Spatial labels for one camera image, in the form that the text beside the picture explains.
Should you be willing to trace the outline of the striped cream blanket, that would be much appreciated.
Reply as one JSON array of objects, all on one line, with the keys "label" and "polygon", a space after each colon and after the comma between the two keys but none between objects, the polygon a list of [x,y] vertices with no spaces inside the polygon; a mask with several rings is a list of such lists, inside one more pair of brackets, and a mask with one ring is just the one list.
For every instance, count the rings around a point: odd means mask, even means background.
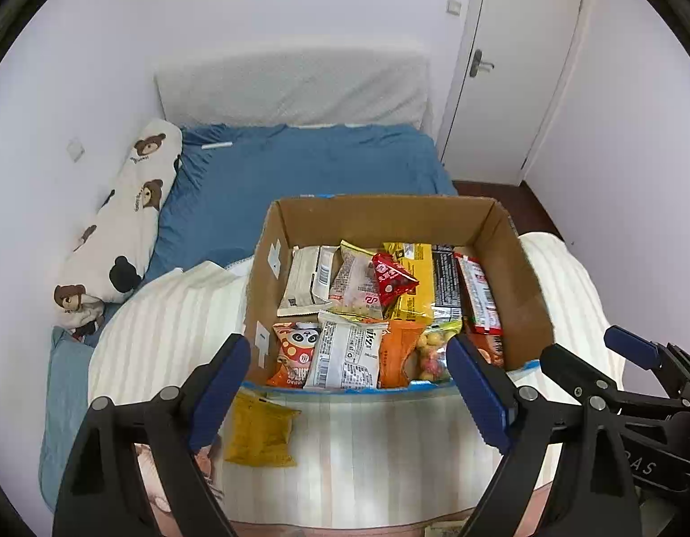
[{"label": "striped cream blanket", "polygon": [[[133,296],[98,338],[90,398],[152,399],[179,385],[242,330],[251,260],[175,269]],[[219,460],[226,515],[248,524],[351,528],[410,525],[473,507],[500,456],[454,388],[432,393],[275,394],[296,411],[292,465]]]}]

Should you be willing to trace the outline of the blue bed sheet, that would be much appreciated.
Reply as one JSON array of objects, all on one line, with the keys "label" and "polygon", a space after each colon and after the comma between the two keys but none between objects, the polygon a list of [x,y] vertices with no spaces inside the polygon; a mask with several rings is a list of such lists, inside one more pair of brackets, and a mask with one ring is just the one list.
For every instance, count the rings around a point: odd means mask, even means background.
[{"label": "blue bed sheet", "polygon": [[433,140],[409,125],[186,128],[146,278],[250,257],[281,198],[454,192]]}]

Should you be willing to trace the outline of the yellow black noodle packet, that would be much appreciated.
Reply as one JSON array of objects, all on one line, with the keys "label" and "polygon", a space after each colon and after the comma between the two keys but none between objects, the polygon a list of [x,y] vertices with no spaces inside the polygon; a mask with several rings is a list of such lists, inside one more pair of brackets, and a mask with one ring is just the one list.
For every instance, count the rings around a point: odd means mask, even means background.
[{"label": "yellow black noodle packet", "polygon": [[450,245],[385,243],[385,251],[418,280],[390,306],[390,318],[440,325],[463,317],[457,256]]}]

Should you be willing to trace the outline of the brown pastry snack packet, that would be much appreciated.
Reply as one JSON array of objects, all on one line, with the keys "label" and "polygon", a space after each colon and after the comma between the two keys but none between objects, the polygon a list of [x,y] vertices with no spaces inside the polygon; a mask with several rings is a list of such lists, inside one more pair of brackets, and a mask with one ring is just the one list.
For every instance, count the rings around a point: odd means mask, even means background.
[{"label": "brown pastry snack packet", "polygon": [[500,335],[470,332],[467,338],[469,338],[488,364],[498,367],[505,366],[503,340]]}]

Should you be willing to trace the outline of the white door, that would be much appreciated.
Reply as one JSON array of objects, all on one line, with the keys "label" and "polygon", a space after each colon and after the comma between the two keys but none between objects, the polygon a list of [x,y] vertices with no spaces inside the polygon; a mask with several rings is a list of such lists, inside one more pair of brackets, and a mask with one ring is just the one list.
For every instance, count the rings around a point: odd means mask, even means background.
[{"label": "white door", "polygon": [[437,149],[458,181],[517,184],[561,96],[584,0],[469,0]]}]

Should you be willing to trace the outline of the white grey snack packet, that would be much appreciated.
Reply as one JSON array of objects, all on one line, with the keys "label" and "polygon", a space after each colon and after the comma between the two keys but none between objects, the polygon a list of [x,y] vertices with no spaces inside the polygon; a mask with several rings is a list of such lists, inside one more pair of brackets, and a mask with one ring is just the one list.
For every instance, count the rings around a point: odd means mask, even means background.
[{"label": "white grey snack packet", "polygon": [[318,341],[305,388],[375,389],[379,382],[380,346],[389,324],[362,323],[320,311]]}]

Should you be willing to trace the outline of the pink pastry packet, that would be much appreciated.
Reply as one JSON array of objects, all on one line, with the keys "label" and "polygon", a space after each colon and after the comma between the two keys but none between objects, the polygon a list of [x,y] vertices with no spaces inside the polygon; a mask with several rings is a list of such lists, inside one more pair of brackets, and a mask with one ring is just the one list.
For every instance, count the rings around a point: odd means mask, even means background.
[{"label": "pink pastry packet", "polygon": [[340,256],[341,265],[330,286],[329,311],[356,319],[384,318],[374,272],[374,253],[343,240]]}]

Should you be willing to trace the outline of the white padded headboard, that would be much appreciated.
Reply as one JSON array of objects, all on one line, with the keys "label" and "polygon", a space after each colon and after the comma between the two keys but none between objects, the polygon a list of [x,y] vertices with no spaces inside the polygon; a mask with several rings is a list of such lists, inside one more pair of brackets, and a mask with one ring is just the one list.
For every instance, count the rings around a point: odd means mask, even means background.
[{"label": "white padded headboard", "polygon": [[431,130],[429,60],[387,47],[239,52],[155,73],[178,126],[409,125]]}]

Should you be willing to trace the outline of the red triangle snack packet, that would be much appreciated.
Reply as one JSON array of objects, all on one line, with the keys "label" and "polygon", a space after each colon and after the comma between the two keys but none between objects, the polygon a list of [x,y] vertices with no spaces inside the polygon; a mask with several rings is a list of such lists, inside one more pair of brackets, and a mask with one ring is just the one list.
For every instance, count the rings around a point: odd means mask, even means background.
[{"label": "red triangle snack packet", "polygon": [[392,306],[402,294],[412,294],[419,286],[419,280],[387,252],[375,253],[372,265],[383,307]]}]

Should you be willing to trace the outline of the colourful candy bag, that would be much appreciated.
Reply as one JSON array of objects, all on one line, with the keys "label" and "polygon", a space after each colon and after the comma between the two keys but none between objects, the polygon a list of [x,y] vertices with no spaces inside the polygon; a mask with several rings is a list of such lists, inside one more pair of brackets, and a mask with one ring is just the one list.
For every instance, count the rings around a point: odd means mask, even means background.
[{"label": "colourful candy bag", "polygon": [[447,367],[447,344],[462,328],[463,322],[460,319],[425,328],[415,346],[416,355],[418,355],[418,369],[416,369],[418,381],[442,383],[450,380]]}]

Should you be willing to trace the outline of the blue green milk carton box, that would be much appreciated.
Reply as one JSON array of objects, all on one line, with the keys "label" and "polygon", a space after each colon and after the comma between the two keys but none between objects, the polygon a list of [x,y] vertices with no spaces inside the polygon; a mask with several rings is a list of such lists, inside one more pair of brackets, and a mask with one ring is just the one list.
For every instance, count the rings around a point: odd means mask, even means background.
[{"label": "blue green milk carton box", "polygon": [[436,364],[459,308],[493,364],[553,343],[536,273],[507,210],[469,196],[345,195],[270,206],[246,289],[248,381],[284,392],[403,390]]}]

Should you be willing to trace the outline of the bear print long pillow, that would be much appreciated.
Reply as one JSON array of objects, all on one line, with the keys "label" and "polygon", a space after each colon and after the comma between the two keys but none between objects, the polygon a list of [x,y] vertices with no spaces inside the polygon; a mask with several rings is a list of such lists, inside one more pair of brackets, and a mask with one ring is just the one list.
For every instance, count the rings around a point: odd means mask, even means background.
[{"label": "bear print long pillow", "polygon": [[57,326],[95,327],[108,304],[125,302],[140,285],[181,153],[181,128],[163,119],[149,121],[60,272],[52,294]]}]

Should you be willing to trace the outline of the small gold snack packet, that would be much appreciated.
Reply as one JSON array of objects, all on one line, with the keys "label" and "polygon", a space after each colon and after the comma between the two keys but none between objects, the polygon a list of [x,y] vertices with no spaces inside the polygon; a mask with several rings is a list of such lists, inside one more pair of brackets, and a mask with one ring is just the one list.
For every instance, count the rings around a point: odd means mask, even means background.
[{"label": "small gold snack packet", "polygon": [[253,468],[294,467],[289,441],[300,410],[238,393],[231,411],[232,426],[223,456],[226,462]]}]

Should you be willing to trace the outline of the panda orange snack bag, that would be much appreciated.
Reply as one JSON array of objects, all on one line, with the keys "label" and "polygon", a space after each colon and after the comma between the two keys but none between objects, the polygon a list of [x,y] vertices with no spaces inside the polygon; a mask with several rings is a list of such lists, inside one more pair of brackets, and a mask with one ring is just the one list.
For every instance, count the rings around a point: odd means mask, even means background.
[{"label": "panda orange snack bag", "polygon": [[311,369],[321,327],[317,323],[278,323],[273,325],[279,348],[277,369],[267,384],[275,388],[301,389]]}]

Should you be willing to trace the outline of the red white spicy strip packet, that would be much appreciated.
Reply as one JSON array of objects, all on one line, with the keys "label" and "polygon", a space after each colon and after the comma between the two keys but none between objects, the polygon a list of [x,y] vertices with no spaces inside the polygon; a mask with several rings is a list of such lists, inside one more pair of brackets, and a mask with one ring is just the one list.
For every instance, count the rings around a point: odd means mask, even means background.
[{"label": "red white spicy strip packet", "polygon": [[497,305],[486,273],[476,258],[457,252],[460,273],[464,279],[470,303],[469,323],[473,331],[482,335],[500,336],[503,333]]}]

